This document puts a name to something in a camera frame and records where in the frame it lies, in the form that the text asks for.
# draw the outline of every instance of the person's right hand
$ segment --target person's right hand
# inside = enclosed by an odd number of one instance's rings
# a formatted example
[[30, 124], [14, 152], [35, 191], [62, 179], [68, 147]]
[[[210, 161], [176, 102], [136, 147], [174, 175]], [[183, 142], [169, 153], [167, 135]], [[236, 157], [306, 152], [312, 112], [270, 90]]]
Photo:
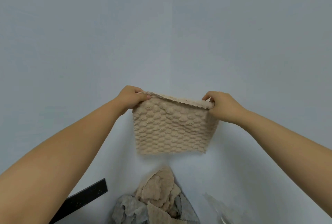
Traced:
[[214, 103], [214, 107], [210, 109], [210, 114], [221, 121], [236, 124], [247, 111], [228, 93], [209, 91], [202, 100], [206, 101], [209, 98], [210, 102]]

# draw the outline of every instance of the pile of towels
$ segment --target pile of towels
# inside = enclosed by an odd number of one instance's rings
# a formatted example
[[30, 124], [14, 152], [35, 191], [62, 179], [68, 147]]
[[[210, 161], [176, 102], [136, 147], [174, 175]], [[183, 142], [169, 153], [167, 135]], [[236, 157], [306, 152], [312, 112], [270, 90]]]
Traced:
[[120, 197], [109, 224], [200, 224], [187, 198], [165, 166], [142, 180], [133, 195]]

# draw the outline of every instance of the forearm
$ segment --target forearm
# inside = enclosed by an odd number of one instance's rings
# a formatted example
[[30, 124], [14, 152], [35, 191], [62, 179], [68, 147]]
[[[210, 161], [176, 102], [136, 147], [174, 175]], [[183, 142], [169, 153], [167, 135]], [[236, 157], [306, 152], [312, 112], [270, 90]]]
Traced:
[[246, 111], [237, 123], [332, 217], [332, 151], [267, 118]]
[[23, 156], [0, 176], [0, 212], [6, 211], [19, 223], [48, 223], [89, 167], [120, 113], [113, 100]]

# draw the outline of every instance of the gray wall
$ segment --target gray wall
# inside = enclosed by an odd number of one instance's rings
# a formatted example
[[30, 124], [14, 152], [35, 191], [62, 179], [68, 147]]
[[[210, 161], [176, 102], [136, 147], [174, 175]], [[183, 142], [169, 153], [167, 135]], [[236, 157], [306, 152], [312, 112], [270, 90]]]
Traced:
[[[0, 0], [0, 173], [126, 85], [248, 109], [332, 148], [332, 0]], [[332, 223], [243, 130], [221, 124], [206, 155], [140, 157], [131, 114], [72, 193], [109, 192], [60, 223], [104, 223], [117, 197], [170, 163], [202, 223], [207, 192], [253, 223]]]

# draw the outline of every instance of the person's left hand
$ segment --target person's left hand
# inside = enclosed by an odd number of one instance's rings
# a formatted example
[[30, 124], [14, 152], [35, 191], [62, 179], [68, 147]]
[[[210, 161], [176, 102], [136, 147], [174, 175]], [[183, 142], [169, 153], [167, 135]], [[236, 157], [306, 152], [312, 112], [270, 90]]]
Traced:
[[134, 108], [139, 102], [151, 99], [150, 95], [143, 93], [137, 94], [143, 91], [141, 88], [127, 85], [122, 89], [114, 100], [117, 101], [119, 106], [122, 107], [121, 115], [126, 113], [128, 109]]

